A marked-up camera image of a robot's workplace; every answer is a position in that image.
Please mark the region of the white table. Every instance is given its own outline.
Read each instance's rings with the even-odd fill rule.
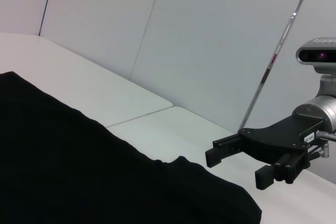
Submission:
[[[38,36],[0,33],[0,73],[9,71],[106,127],[172,107],[169,101]]]
[[[204,152],[227,130],[181,108],[171,108],[109,128],[152,159],[171,162],[183,155],[206,167]],[[262,209],[261,223],[336,223],[336,185],[304,170],[294,184],[275,182],[255,188],[254,172],[265,164],[244,153],[222,160],[208,171],[243,186]]]

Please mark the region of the camera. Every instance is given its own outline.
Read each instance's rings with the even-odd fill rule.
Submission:
[[[296,52],[303,65],[312,65],[317,73],[336,76],[336,38],[312,39]]]

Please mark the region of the black cloth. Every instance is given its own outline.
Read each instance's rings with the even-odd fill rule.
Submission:
[[[0,223],[260,223],[243,188],[149,159],[13,72],[0,94]]]

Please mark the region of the label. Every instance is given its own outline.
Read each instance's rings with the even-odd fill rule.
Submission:
[[[305,142],[310,143],[311,141],[313,141],[315,139],[315,132],[309,134],[304,139],[305,139]]]

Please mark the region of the white backdrop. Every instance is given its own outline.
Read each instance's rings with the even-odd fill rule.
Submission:
[[[47,0],[0,0],[0,32],[38,35]]]
[[[41,35],[129,78],[154,0],[49,0]]]
[[[237,131],[299,0],[156,0],[131,81]]]
[[[285,117],[300,104],[314,98],[320,74],[295,59],[299,47],[312,38],[335,37],[336,5],[330,0],[304,0],[291,33],[256,103],[247,127],[266,127]],[[336,183],[336,144],[330,143],[330,157],[311,162],[310,171]]]

